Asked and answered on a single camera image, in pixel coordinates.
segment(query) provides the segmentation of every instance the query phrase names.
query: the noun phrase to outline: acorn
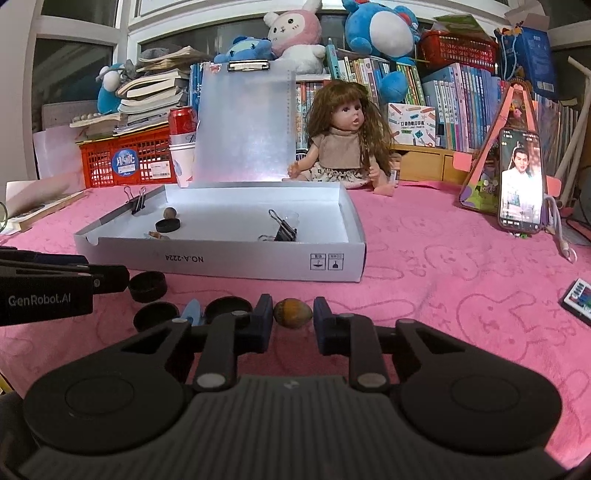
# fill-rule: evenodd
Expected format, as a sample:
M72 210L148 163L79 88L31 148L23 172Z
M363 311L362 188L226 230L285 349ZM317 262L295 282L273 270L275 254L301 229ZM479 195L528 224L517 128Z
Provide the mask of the acorn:
M172 207L166 207L163 212L163 217L165 219L171 219L177 217L177 211Z
M312 309L301 300L285 299L275 305L273 316L279 325L298 329L312 319Z

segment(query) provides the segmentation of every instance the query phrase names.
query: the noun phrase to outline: sticker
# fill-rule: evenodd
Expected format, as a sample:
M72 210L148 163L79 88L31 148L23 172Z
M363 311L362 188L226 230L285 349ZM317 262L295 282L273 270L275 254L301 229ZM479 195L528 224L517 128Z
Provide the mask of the sticker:
M153 179L169 179L172 176L168 160L152 162L148 168L150 168L150 177Z
M138 154L130 148L123 148L113 155L111 159L113 172L121 177L133 175L139 168Z

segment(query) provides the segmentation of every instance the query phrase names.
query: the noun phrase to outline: black bottle cap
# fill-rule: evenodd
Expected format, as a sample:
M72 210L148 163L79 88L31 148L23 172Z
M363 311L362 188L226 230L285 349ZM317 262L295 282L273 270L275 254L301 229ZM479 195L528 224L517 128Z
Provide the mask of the black bottle cap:
M162 272L148 271L137 274L129 281L131 298L140 303L150 303L166 295L168 286Z
M181 228L181 221L178 218L165 218L156 222L156 231L158 233L170 233Z
M167 301L156 301L138 310L134 316L134 327L141 333L175 318L178 318L176 305Z
M206 323L212 323L213 319L224 313L232 313L235 311L252 312L252 305L248 300L240 297L221 297L213 300L207 307L203 316Z

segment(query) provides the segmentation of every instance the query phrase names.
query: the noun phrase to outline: blue stuffed animal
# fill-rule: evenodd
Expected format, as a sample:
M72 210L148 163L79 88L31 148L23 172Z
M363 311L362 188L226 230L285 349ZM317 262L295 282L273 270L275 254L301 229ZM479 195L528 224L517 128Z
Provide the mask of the blue stuffed animal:
M101 82L99 97L96 102L97 110L102 115L117 113L121 99L115 95L115 92L121 85L122 63L115 63L111 67L102 67L97 82Z
M359 0L342 0L349 12L345 22L345 40L351 50L361 55L384 56L390 60L414 65L408 57L420 37L417 17L406 7L388 8ZM401 103L408 92L402 72L384 76L378 86L383 103Z
M213 59L214 63L243 60L275 60L271 52L271 41L266 38L237 37L227 53L220 53Z

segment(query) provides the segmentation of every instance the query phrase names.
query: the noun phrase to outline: window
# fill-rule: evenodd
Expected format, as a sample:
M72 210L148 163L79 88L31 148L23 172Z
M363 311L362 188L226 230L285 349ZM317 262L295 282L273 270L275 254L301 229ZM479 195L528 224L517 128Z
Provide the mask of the window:
M320 14L320 25L322 26L322 39L320 42L326 45L331 38L337 48L348 48L345 42L345 21L347 14ZM419 25L430 27L430 24ZM225 53L230 50L234 38L247 35L255 38L265 38L269 34L269 27L265 25L262 18L228 22L209 27L196 28L183 33L174 34L142 45L142 50L154 47L165 47L171 50L192 46L196 50L209 55Z
M591 4L587 0L540 0L550 17L550 28L591 20Z
M47 103L96 100L96 76L111 65L113 47L39 38L33 60L33 132L42 130L41 112Z
M114 27L116 11L117 0L45 0L41 14Z

